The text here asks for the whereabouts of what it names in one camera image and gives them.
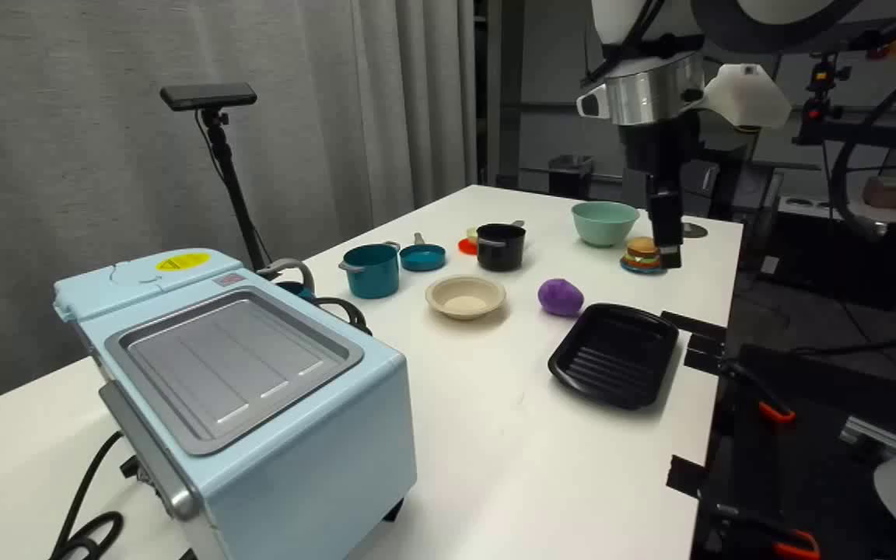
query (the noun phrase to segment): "small food item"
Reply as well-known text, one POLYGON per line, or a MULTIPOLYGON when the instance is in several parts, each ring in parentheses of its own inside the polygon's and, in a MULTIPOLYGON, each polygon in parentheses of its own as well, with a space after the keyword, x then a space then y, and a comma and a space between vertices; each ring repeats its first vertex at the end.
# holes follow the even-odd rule
POLYGON ((475 231, 468 231, 468 235, 457 240, 457 252, 460 252, 460 255, 480 255, 480 235, 475 235, 475 231))
POLYGON ((632 273, 665 273, 659 260, 659 250, 650 235, 632 235, 628 252, 623 255, 623 266, 632 273))
POLYGON ((580 285, 574 285, 563 275, 555 275, 555 280, 544 280, 537 285, 537 302, 543 302, 544 313, 576 317, 585 298, 583 298, 580 285))

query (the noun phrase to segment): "white plate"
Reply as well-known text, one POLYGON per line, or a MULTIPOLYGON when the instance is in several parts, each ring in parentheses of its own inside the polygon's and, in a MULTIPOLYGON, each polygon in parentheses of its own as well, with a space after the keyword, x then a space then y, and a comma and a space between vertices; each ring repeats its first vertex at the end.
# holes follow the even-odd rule
POLYGON ((444 275, 425 288, 425 302, 434 310, 457 321, 473 321, 498 310, 506 302, 500 282, 484 275, 444 275))

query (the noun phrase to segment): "black cup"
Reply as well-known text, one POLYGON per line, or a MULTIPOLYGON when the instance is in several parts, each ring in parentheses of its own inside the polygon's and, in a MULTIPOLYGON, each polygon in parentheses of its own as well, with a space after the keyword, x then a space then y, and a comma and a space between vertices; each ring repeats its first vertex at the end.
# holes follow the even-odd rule
POLYGON ((484 225, 480 235, 480 266, 484 269, 516 269, 523 260, 525 231, 516 225, 484 225))

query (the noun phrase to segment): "black pole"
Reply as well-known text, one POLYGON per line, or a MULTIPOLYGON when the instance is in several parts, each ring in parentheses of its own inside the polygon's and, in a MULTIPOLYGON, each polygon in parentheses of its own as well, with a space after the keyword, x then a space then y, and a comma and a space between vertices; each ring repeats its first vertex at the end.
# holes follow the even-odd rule
POLYGON ((646 178, 646 214, 653 222, 653 240, 663 266, 680 266, 686 243, 686 196, 680 196, 680 163, 700 147, 700 122, 694 112, 672 122, 653 122, 637 126, 618 126, 627 143, 628 167, 646 178))
POLYGON ((243 203, 243 194, 240 194, 240 181, 237 181, 237 172, 232 172, 232 154, 231 154, 231 143, 227 143, 224 117, 221 117, 217 106, 214 110, 202 110, 202 126, 209 134, 209 151, 217 160, 221 181, 224 181, 224 186, 231 194, 231 204, 232 204, 232 214, 237 214, 237 225, 240 225, 240 232, 243 232, 243 245, 250 250, 251 266, 263 269, 265 266, 265 252, 259 245, 259 232, 254 232, 250 204, 243 203))

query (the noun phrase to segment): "teal cup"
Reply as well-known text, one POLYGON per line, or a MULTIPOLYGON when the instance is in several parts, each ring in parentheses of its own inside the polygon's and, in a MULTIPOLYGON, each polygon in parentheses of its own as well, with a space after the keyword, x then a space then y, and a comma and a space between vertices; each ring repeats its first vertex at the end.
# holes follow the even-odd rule
POLYGON ((576 232, 585 245, 623 245, 637 222, 636 204, 623 203, 580 203, 574 204, 576 232))
POLYGON ((342 266, 357 298, 386 298, 397 288, 397 245, 357 245, 344 252, 342 266))

